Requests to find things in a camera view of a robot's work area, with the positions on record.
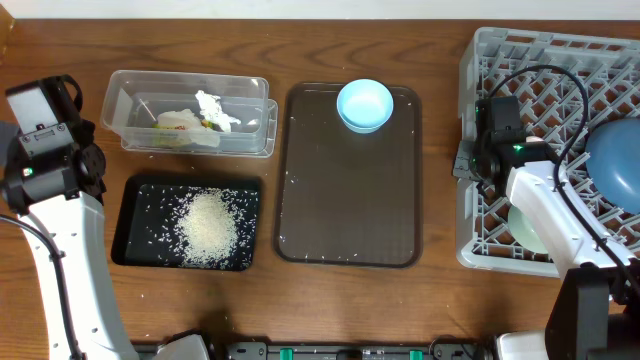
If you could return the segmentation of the light blue small bowl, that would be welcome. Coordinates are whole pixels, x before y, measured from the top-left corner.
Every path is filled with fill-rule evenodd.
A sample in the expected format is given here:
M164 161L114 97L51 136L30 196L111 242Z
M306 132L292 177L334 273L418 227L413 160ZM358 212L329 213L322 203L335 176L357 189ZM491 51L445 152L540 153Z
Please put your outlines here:
M347 83L338 92L336 109L348 129L369 134L391 118L394 100L384 84L372 79L358 79Z

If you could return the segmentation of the mint green bowl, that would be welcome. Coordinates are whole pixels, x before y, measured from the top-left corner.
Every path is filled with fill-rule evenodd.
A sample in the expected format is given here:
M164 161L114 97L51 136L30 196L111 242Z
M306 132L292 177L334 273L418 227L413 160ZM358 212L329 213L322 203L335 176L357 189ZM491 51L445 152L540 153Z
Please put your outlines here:
M509 208L508 228L515 241L526 250L536 254L548 253L532 223L516 206Z

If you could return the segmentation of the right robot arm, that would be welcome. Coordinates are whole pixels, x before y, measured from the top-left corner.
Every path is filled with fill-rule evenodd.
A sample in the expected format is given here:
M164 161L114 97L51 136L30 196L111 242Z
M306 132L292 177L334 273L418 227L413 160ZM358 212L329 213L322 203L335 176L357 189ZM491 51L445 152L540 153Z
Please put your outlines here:
M499 336L497 358L638 358L639 260L606 237L549 145L513 130L463 140L453 174L507 197L532 223L562 281L546 327Z

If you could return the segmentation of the yellow green snack wrapper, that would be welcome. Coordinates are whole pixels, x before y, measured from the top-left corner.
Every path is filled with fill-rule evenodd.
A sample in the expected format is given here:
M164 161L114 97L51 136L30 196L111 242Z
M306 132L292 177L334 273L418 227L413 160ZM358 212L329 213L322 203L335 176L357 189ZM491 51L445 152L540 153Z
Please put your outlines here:
M199 122L199 124L196 124L195 122L187 122L186 120L170 120L164 123L159 122L154 125L154 128L169 130L208 129L212 131L222 132L222 129L217 124L214 124L213 122L207 120L202 120Z

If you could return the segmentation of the pink plastic cup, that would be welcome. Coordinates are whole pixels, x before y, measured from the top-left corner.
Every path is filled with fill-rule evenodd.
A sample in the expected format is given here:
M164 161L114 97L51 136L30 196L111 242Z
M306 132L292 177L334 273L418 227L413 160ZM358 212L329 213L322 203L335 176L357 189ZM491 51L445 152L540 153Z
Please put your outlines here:
M526 143L537 143L537 142L544 142L544 140L538 136L527 136L526 137Z

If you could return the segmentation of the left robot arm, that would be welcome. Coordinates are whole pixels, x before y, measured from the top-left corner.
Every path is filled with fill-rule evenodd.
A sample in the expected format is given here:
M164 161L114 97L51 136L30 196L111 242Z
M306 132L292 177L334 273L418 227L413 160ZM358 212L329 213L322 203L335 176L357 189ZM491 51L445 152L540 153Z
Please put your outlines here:
M3 215L25 234L34 257L52 359L208 360L196 333L137 352L116 304L104 246L103 206L81 192L33 205L25 216Z

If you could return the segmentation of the white rice pile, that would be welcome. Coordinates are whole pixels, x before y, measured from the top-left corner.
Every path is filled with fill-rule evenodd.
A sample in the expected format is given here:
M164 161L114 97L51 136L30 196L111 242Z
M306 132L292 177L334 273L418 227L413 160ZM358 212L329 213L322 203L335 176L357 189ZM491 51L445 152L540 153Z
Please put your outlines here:
M147 266L244 271L253 261L259 192L144 185L126 256Z

